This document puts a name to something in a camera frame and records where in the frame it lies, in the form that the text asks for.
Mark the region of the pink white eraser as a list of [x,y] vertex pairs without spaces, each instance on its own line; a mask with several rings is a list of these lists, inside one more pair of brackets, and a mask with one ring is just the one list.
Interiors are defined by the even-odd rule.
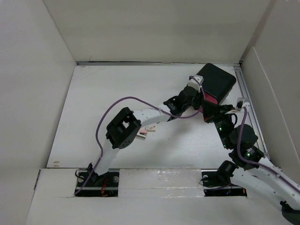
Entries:
[[147,126],[145,127],[145,130],[146,130],[147,132],[155,132],[155,131],[157,130],[157,127],[156,127],[155,124],[147,125]]

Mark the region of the small brown white eraser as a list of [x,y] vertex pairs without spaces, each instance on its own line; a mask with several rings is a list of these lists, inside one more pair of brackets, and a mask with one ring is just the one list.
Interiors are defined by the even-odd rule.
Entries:
[[138,138],[141,138],[141,139],[146,139],[147,134],[148,134],[148,131],[142,130],[142,131],[140,131],[140,132],[137,134],[137,137],[138,137]]

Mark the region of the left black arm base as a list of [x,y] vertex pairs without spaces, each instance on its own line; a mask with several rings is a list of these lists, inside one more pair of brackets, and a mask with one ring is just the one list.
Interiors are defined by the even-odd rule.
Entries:
[[77,170],[75,193],[76,197],[117,197],[119,190],[120,171],[111,170],[100,177],[92,176],[83,186],[88,177],[86,170]]

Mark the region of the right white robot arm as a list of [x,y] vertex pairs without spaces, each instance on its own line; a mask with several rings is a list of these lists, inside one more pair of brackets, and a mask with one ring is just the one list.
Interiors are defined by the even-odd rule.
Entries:
[[277,207],[288,222],[298,225],[300,186],[255,147],[258,137],[245,123],[249,106],[245,98],[239,98],[236,107],[202,101],[204,121],[215,125],[223,147],[231,152],[230,160],[211,175],[203,175],[200,184],[213,190],[235,185],[252,191]]

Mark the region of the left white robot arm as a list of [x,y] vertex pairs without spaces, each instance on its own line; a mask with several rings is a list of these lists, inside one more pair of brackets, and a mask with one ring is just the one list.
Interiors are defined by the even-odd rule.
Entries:
[[[136,97],[123,97],[117,100],[105,111],[97,125],[95,138],[100,147],[100,154],[95,162],[89,164],[87,180],[94,186],[101,185],[113,159],[121,149],[133,143],[142,127],[174,119],[189,119],[200,112],[203,97],[204,91],[201,86],[198,88],[186,86],[179,95],[159,106],[151,105]],[[128,99],[136,100],[149,108],[137,111],[130,110],[128,107],[122,108],[106,126],[105,142],[101,144],[98,133],[106,115],[119,102]]]

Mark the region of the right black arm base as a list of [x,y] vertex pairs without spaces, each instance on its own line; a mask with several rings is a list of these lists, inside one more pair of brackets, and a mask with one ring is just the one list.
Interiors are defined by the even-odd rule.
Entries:
[[199,184],[203,187],[205,197],[247,197],[246,189],[216,178],[216,170],[201,170],[201,174]]

